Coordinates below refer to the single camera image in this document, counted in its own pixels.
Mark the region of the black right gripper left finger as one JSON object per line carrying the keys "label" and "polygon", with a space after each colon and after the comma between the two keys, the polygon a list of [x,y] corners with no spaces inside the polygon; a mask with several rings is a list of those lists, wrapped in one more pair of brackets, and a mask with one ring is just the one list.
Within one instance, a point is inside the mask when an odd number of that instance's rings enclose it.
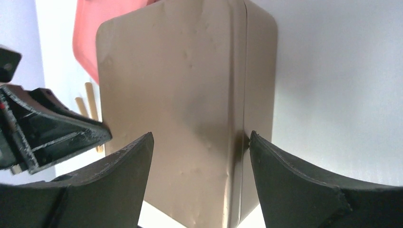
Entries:
{"label": "black right gripper left finger", "polygon": [[0,187],[3,228],[135,228],[154,149],[146,133],[52,181]]}

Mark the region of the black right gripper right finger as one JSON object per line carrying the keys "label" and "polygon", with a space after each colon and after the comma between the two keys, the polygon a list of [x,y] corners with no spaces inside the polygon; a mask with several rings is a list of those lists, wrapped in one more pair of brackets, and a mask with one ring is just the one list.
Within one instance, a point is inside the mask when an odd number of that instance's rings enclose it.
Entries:
{"label": "black right gripper right finger", "polygon": [[249,150],[268,228],[400,228],[403,189],[342,176],[294,156],[255,131]]}

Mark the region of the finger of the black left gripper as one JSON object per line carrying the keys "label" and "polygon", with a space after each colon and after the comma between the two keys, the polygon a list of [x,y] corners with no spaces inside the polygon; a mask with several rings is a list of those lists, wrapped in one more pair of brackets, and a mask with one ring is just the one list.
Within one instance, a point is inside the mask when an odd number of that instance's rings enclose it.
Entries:
{"label": "finger of the black left gripper", "polygon": [[69,110],[45,88],[0,87],[0,168],[35,174],[112,139],[106,124]]}

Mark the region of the brown box lid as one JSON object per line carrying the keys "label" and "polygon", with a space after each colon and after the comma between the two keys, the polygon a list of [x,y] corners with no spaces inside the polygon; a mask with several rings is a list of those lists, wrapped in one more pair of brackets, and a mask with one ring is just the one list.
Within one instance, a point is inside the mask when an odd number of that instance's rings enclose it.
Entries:
{"label": "brown box lid", "polygon": [[100,25],[105,150],[152,132],[146,202],[188,228],[234,228],[258,205],[249,137],[272,136],[277,39],[250,0],[162,0]]}

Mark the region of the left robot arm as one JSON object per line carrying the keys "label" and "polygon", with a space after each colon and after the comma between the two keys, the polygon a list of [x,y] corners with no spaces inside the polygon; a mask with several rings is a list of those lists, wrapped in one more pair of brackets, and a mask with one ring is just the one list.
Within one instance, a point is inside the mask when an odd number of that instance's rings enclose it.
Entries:
{"label": "left robot arm", "polygon": [[35,174],[112,139],[102,122],[65,107],[46,88],[10,83],[19,52],[0,48],[0,167]]}

